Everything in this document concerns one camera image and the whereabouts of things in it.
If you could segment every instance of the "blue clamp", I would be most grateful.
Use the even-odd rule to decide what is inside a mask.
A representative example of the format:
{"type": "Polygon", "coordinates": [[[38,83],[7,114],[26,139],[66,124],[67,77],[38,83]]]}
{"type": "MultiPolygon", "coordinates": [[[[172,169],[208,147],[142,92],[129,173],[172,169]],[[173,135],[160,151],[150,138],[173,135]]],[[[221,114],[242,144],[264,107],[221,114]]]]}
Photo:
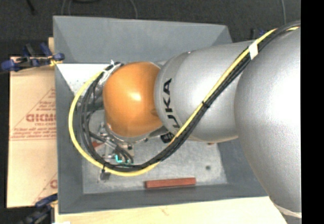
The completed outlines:
{"type": "Polygon", "coordinates": [[[1,63],[3,71],[19,71],[25,68],[40,67],[50,65],[52,61],[62,61],[65,59],[63,53],[54,54],[50,48],[42,42],[40,45],[41,52],[36,52],[28,43],[23,48],[23,56],[14,60],[6,60],[1,63]]]}
{"type": "Polygon", "coordinates": [[[57,194],[50,195],[36,202],[35,207],[38,208],[35,212],[25,217],[25,219],[19,223],[24,224],[39,224],[51,213],[52,207],[50,203],[58,199],[57,194]]]}
{"type": "Polygon", "coordinates": [[[45,197],[45,198],[41,199],[40,201],[36,202],[35,207],[36,208],[42,208],[42,207],[44,207],[44,206],[46,206],[46,205],[48,205],[48,204],[50,204],[50,203],[52,203],[54,201],[57,201],[57,194],[52,194],[52,195],[50,195],[48,197],[45,197]]]}

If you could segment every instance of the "kuka logo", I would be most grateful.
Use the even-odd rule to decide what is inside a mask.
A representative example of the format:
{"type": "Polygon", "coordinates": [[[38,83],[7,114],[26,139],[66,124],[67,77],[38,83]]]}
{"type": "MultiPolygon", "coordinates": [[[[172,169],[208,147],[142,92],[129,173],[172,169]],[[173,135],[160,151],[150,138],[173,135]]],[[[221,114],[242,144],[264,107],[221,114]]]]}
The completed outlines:
{"type": "Polygon", "coordinates": [[[174,124],[172,125],[174,128],[180,128],[180,125],[176,119],[176,117],[174,117],[174,115],[172,114],[168,114],[168,113],[172,113],[173,110],[172,108],[170,108],[170,103],[171,103],[171,100],[170,100],[170,83],[171,83],[171,80],[172,78],[170,78],[167,82],[164,83],[163,85],[163,92],[166,93],[168,95],[168,100],[165,100],[165,98],[163,98],[163,102],[166,106],[165,110],[166,110],[166,113],[167,113],[167,117],[168,119],[171,119],[174,121],[174,124]]]}

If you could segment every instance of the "wooden block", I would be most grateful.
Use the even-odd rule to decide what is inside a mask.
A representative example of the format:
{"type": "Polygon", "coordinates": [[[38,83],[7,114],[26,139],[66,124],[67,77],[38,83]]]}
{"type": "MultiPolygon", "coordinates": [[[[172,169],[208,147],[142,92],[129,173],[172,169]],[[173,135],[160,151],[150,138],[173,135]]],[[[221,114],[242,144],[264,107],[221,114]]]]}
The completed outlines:
{"type": "Polygon", "coordinates": [[[179,186],[192,186],[196,184],[195,177],[164,179],[164,180],[151,180],[145,181],[145,188],[162,188],[162,187],[179,187],[179,186]]]}

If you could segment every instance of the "gray box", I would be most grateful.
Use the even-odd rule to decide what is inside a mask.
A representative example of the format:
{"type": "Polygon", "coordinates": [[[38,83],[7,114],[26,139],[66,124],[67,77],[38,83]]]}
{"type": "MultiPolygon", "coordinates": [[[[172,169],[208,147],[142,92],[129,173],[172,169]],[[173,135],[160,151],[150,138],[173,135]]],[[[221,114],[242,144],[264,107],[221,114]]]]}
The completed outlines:
{"type": "MultiPolygon", "coordinates": [[[[131,186],[129,177],[120,176],[98,183],[100,170],[82,158],[69,138],[68,111],[74,92],[110,59],[156,62],[183,52],[231,43],[226,26],[55,16],[54,40],[55,52],[66,56],[64,64],[56,68],[60,213],[266,195],[245,160],[238,140],[211,146],[188,141],[154,170],[136,177],[131,186]],[[199,154],[199,150],[208,157],[192,155],[199,154]],[[145,180],[188,175],[195,175],[196,186],[158,190],[143,187],[145,180]]],[[[147,146],[154,148],[154,142],[147,146]]]]}

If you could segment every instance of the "black cord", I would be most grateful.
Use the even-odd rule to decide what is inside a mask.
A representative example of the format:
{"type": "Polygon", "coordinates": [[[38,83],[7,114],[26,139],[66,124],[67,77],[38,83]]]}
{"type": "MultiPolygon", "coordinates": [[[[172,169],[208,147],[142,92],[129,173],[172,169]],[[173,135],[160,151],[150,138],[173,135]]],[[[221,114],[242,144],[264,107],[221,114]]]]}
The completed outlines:
{"type": "MultiPolygon", "coordinates": [[[[89,111],[89,105],[92,104],[93,107],[95,107],[95,103],[96,103],[96,99],[95,99],[95,89],[96,86],[99,82],[99,80],[101,79],[103,73],[95,80],[93,81],[93,83],[89,86],[83,102],[80,106],[80,117],[79,117],[79,128],[82,129],[83,131],[81,132],[81,137],[82,140],[85,144],[86,149],[88,150],[88,152],[90,153],[90,155],[95,158],[98,162],[102,163],[102,164],[106,164],[107,162],[100,157],[100,155],[95,151],[92,142],[91,142],[91,137],[101,141],[101,142],[106,142],[106,140],[96,134],[94,134],[93,132],[90,132],[89,130],[89,122],[90,122],[90,118],[91,115],[94,113],[94,111],[91,111],[90,113],[88,113],[89,111]],[[90,103],[90,97],[91,95],[93,95],[93,99],[92,102],[90,103]]],[[[115,151],[120,153],[127,161],[133,163],[134,159],[133,157],[124,149],[122,149],[121,147],[119,147],[115,142],[110,141],[111,143],[113,143],[115,145],[115,151]]]]}
{"type": "MultiPolygon", "coordinates": [[[[261,52],[264,47],[266,47],[271,41],[273,41],[277,36],[280,36],[281,34],[287,32],[292,27],[299,27],[300,26],[300,21],[292,22],[287,25],[284,25],[283,27],[280,27],[276,31],[274,31],[272,34],[270,34],[268,37],[266,37],[262,42],[258,44],[258,51],[261,52]]],[[[170,157],[173,153],[175,153],[181,146],[182,144],[189,138],[190,134],[193,132],[197,124],[200,122],[202,119],[203,115],[206,113],[208,108],[211,106],[211,104],[217,99],[217,97],[230,85],[236,77],[242,73],[242,71],[246,68],[246,66],[250,63],[251,57],[250,54],[248,53],[245,55],[245,57],[239,62],[239,64],[229,73],[229,75],[225,78],[225,80],[222,82],[222,84],[213,92],[213,94],[207,99],[206,102],[204,102],[204,106],[197,112],[197,114],[194,116],[193,120],[190,122],[187,128],[180,133],[180,135],[174,140],[172,144],[167,146],[165,149],[163,149],[160,153],[158,153],[156,156],[151,158],[149,161],[144,162],[142,164],[138,165],[128,165],[128,164],[119,164],[119,165],[113,165],[110,164],[109,162],[104,162],[102,163],[102,160],[98,161],[102,163],[104,166],[108,167],[109,169],[112,170],[117,170],[120,172],[130,172],[130,171],[136,171],[136,170],[141,170],[143,168],[146,168],[152,164],[155,164],[157,162],[161,162],[168,157],[170,157]]],[[[93,81],[93,83],[89,86],[89,88],[86,91],[85,98],[84,100],[86,103],[89,102],[89,97],[91,90],[93,88],[93,85],[96,85],[96,83],[101,79],[102,74],[98,76],[98,78],[93,81]]]]}

